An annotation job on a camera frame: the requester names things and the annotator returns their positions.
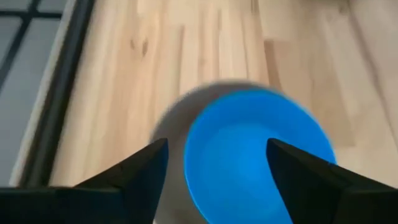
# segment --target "gray floor tile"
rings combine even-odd
[[[7,185],[59,21],[34,20],[0,92],[0,185]]]
[[[32,0],[0,0],[0,9],[27,9]]]
[[[0,17],[0,64],[4,60],[4,56],[6,56],[20,25],[20,18]]]
[[[40,12],[53,12],[53,11],[58,11],[62,12],[63,8],[67,4],[68,0],[42,0],[40,3],[38,10]]]

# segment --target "black metal frame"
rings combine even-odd
[[[76,0],[53,72],[53,80],[24,164],[19,181],[21,187],[42,187],[49,184],[75,72],[94,5],[95,0]]]
[[[12,64],[15,61],[15,57],[17,56],[21,43],[24,40],[32,19],[47,18],[59,20],[62,17],[62,13],[60,12],[39,12],[37,7],[39,6],[40,2],[41,0],[32,0],[26,11],[0,10],[0,17],[19,17],[22,20],[21,26],[19,27],[6,56],[0,64],[0,91],[12,67]]]

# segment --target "wooden floor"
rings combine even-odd
[[[339,165],[398,187],[397,21],[395,0],[97,0],[52,184],[145,146],[196,86],[238,79],[298,101]]]

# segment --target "blue bowl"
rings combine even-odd
[[[208,222],[292,223],[268,166],[269,138],[336,163],[319,124],[293,101],[262,89],[222,96],[196,118],[185,143],[185,179]]]

